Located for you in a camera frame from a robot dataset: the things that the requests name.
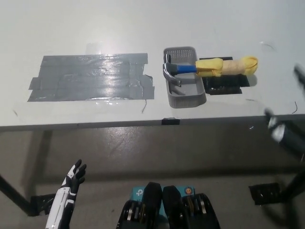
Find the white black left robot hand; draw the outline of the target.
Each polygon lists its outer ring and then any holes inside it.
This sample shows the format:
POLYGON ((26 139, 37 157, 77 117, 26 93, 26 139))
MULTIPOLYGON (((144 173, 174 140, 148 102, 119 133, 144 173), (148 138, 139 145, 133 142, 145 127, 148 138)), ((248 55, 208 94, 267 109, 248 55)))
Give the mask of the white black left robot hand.
POLYGON ((45 228, 68 229, 80 184, 85 181, 86 164, 79 159, 66 174, 57 190, 45 228))

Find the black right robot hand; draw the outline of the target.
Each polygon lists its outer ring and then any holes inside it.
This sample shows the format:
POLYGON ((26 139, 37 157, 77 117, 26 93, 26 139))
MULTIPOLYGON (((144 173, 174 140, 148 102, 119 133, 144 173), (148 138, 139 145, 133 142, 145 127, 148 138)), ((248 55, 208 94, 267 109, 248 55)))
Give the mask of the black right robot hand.
POLYGON ((279 120, 270 109, 264 111, 271 138, 300 162, 305 161, 305 132, 291 121, 279 120))

